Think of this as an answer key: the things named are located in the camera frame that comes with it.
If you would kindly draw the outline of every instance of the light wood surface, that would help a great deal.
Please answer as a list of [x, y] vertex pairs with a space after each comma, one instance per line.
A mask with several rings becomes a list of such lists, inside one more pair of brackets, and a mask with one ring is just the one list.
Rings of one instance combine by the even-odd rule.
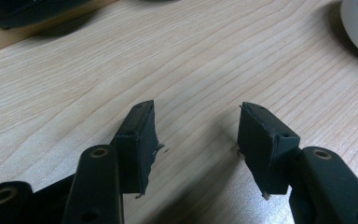
[[122, 0], [0, 50], [0, 182], [42, 189], [154, 99], [166, 145], [127, 223], [291, 223], [237, 157], [241, 102], [358, 176], [358, 50], [331, 1]]
[[108, 6], [117, 0], [91, 0], [90, 2], [76, 7], [68, 12], [61, 14], [47, 21], [28, 25], [21, 28], [0, 29], [0, 49], [22, 41], [30, 36], [40, 34], [48, 29], [54, 28], [60, 24], [70, 22], [80, 16], [84, 19], [96, 13], [96, 10]]

